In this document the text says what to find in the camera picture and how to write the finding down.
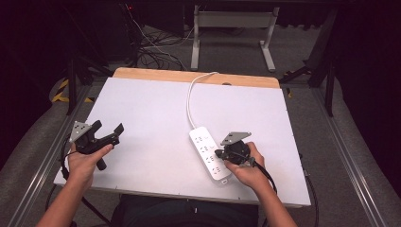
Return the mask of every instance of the metal stand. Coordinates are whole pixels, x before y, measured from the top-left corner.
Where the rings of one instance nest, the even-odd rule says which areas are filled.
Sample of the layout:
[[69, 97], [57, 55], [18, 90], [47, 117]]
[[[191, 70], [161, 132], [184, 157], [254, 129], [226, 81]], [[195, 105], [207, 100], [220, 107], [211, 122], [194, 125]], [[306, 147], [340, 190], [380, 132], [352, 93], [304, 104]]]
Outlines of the metal stand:
[[194, 43], [192, 46], [191, 70], [198, 71], [201, 41], [199, 39], [200, 27], [268, 27], [266, 40], [260, 41], [260, 47], [270, 72], [275, 66], [269, 52], [269, 43], [277, 20], [279, 8], [273, 12], [228, 12], [228, 11], [199, 11], [194, 10]]
[[312, 72], [312, 76], [307, 82], [310, 87], [321, 86], [324, 78], [327, 77], [327, 86], [325, 93], [325, 108], [330, 116], [333, 116], [332, 102], [334, 91], [334, 59], [332, 53], [328, 53], [327, 45], [331, 37], [331, 31], [336, 20], [337, 9], [332, 9], [325, 20], [319, 37], [313, 46], [309, 59], [305, 62], [305, 66], [295, 72], [286, 72], [286, 75], [279, 79], [280, 83], [287, 83], [299, 76]]
[[74, 57], [68, 63], [68, 89], [69, 89], [69, 106], [67, 115], [74, 111], [77, 106], [77, 80], [82, 85], [91, 85], [94, 81], [89, 68], [97, 70], [104, 77], [112, 77], [113, 72], [89, 60], [87, 57]]

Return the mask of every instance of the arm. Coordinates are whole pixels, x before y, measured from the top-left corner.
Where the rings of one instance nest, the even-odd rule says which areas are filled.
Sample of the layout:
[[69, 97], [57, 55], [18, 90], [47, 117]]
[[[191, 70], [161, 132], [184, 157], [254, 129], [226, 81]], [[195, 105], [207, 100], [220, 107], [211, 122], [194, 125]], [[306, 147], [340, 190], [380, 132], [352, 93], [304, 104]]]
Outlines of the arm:
[[112, 148], [107, 145], [89, 155], [76, 152], [68, 156], [70, 176], [37, 226], [70, 226], [84, 192], [92, 185], [97, 161]]
[[[254, 143], [248, 143], [251, 150], [251, 156], [262, 167], [265, 166], [264, 157], [257, 151]], [[289, 215], [286, 207], [281, 203], [273, 188], [271, 187], [268, 178], [257, 168], [251, 166], [238, 166], [225, 160], [224, 164], [230, 169], [236, 177], [245, 185], [250, 187], [260, 204], [265, 211], [265, 215], [271, 227], [277, 226], [297, 226]]]

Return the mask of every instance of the wooden edge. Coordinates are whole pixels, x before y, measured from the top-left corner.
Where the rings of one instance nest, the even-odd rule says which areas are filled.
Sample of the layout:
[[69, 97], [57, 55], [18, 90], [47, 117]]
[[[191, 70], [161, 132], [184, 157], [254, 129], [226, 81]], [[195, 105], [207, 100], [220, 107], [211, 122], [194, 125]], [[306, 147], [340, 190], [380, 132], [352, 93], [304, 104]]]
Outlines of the wooden edge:
[[[121, 79], [147, 79], [161, 81], [191, 82], [194, 78], [205, 75], [200, 72], [168, 71], [138, 68], [117, 68], [114, 78]], [[276, 78], [242, 76], [230, 74], [214, 74], [197, 80], [198, 83], [231, 84], [234, 86], [280, 88]]]

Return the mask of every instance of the handheld controller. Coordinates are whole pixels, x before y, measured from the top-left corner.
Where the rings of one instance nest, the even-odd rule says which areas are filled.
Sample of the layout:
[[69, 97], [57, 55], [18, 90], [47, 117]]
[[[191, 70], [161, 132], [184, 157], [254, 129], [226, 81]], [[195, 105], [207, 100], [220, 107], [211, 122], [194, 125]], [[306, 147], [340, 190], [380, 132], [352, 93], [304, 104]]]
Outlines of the handheld controller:
[[[71, 132], [70, 143], [75, 142], [77, 151], [83, 154], [94, 153], [108, 144], [115, 146], [120, 143], [119, 135], [124, 131], [122, 124], [119, 124], [113, 133], [103, 138], [96, 139], [95, 132], [100, 129], [101, 126], [99, 120], [93, 125], [76, 121]], [[103, 159], [100, 159], [96, 166], [99, 170], [103, 170], [107, 167]]]
[[221, 142], [224, 149], [215, 150], [215, 154], [222, 160], [228, 160], [233, 164], [242, 165], [249, 162], [254, 166], [254, 158], [251, 157], [251, 150], [242, 139], [250, 136], [250, 132], [230, 132]]

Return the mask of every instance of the gray carpet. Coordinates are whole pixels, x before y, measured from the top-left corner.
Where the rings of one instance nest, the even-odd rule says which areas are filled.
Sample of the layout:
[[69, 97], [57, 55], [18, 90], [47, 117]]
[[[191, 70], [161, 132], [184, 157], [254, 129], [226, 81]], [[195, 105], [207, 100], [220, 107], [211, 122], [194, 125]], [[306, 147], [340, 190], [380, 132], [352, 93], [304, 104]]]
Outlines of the gray carpet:
[[[259, 49], [258, 41], [263, 40], [266, 30], [246, 29], [238, 36], [220, 31], [208, 31], [200, 38], [199, 71], [220, 73], [282, 77], [288, 70], [303, 66], [313, 46], [318, 29], [303, 31], [301, 28], [277, 27], [270, 44], [276, 72], [269, 73]], [[163, 48], [178, 57], [186, 68], [190, 68], [192, 42], [180, 46]], [[292, 97], [287, 96], [288, 114], [294, 130], [298, 150], [303, 154], [302, 163], [311, 174], [320, 206], [320, 226], [370, 226], [370, 221], [357, 195], [356, 189], [339, 156], [339, 151], [331, 130], [325, 121], [324, 113], [319, 108], [319, 101], [305, 85], [307, 77], [292, 81]], [[91, 96], [96, 96], [104, 79], [94, 83]], [[26, 133], [21, 143], [10, 156], [0, 172], [0, 226], [7, 226], [14, 211], [24, 196], [26, 189], [45, 153], [51, 146], [55, 135], [65, 118], [67, 103], [56, 102], [34, 126]], [[366, 144], [361, 138], [345, 104], [342, 101], [340, 85], [336, 83], [334, 96], [334, 119], [339, 126], [344, 143], [349, 148], [360, 168], [380, 214], [388, 226], [401, 226], [401, 202], [393, 192], [380, 169], [375, 163]], [[85, 120], [93, 103], [84, 103], [78, 112], [77, 120]], [[59, 169], [55, 161], [42, 190], [28, 212], [24, 226], [33, 226], [44, 213], [44, 205], [52, 186], [52, 181]], [[53, 198], [60, 191], [56, 189]], [[107, 218], [118, 203], [118, 195], [110, 192], [90, 190], [86, 195]], [[313, 226], [314, 206], [289, 209], [299, 226]], [[78, 226], [96, 226], [102, 221], [81, 205], [75, 221]]]

